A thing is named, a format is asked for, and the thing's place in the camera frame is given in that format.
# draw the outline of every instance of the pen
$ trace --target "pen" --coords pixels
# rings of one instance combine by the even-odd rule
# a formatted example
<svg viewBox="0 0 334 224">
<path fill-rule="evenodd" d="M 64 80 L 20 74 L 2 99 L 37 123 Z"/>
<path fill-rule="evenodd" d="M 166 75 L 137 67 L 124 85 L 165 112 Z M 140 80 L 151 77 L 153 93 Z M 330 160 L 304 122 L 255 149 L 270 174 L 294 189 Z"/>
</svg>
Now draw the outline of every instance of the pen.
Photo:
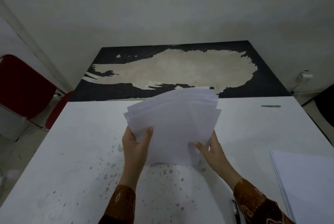
<svg viewBox="0 0 334 224">
<path fill-rule="evenodd" d="M 232 200 L 232 202 L 234 207 L 234 216 L 236 217 L 236 224 L 241 224 L 238 206 L 236 205 L 236 202 L 234 200 Z"/>
</svg>

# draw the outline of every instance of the wall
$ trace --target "wall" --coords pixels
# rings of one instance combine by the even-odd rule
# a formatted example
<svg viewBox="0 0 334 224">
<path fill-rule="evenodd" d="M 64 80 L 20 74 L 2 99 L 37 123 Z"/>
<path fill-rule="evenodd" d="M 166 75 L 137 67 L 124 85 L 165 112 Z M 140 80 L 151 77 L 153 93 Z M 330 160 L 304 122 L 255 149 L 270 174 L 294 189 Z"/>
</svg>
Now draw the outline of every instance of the wall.
<svg viewBox="0 0 334 224">
<path fill-rule="evenodd" d="M 334 0 L 4 0 L 75 87 L 101 47 L 249 40 L 287 88 L 334 83 Z"/>
<path fill-rule="evenodd" d="M 6 54 L 12 54 L 20 58 L 54 85 L 62 88 L 11 26 L 0 16 L 0 57 Z"/>
</svg>

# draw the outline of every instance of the stack of paper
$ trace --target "stack of paper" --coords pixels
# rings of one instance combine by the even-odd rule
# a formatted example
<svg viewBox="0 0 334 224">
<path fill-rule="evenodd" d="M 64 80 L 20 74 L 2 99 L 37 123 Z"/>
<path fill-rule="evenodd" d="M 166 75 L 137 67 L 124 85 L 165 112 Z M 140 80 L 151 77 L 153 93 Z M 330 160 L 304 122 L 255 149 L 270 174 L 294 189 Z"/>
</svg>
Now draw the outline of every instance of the stack of paper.
<svg viewBox="0 0 334 224">
<path fill-rule="evenodd" d="M 334 159 L 276 150 L 270 154 L 292 220 L 333 223 Z"/>
<path fill-rule="evenodd" d="M 166 92 L 128 107 L 124 116 L 137 141 L 154 127 L 146 164 L 197 166 L 200 153 L 192 142 L 207 144 L 221 110 L 218 95 L 209 88 Z"/>
</svg>

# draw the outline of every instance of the white table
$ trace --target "white table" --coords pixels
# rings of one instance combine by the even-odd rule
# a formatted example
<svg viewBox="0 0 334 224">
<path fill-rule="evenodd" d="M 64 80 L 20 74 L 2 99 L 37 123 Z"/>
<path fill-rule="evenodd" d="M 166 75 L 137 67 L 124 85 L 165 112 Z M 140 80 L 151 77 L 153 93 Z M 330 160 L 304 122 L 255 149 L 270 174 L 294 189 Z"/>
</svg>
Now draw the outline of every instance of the white table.
<svg viewBox="0 0 334 224">
<path fill-rule="evenodd" d="M 123 169 L 123 113 L 136 102 L 68 103 L 0 209 L 0 223 L 97 223 Z M 220 99 L 218 108 L 215 130 L 227 158 L 284 212 L 269 151 L 334 158 L 293 97 Z M 145 167 L 136 193 L 135 223 L 235 222 L 232 191 L 205 162 Z"/>
</svg>

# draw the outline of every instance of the brown patterned sleeve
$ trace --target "brown patterned sleeve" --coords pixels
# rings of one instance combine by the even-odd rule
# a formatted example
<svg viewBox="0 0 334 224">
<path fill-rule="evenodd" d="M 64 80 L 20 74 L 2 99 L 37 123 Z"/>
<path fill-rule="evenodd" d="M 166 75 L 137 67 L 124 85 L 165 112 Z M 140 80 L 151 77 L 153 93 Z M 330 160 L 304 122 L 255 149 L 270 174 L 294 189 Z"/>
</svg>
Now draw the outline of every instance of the brown patterned sleeve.
<svg viewBox="0 0 334 224">
<path fill-rule="evenodd" d="M 268 199 L 245 179 L 236 184 L 233 195 L 245 218 L 251 224 L 294 224 L 279 209 L 275 201 Z"/>
<path fill-rule="evenodd" d="M 132 224 L 135 219 L 136 193 L 126 185 L 118 185 L 98 224 Z"/>
</svg>

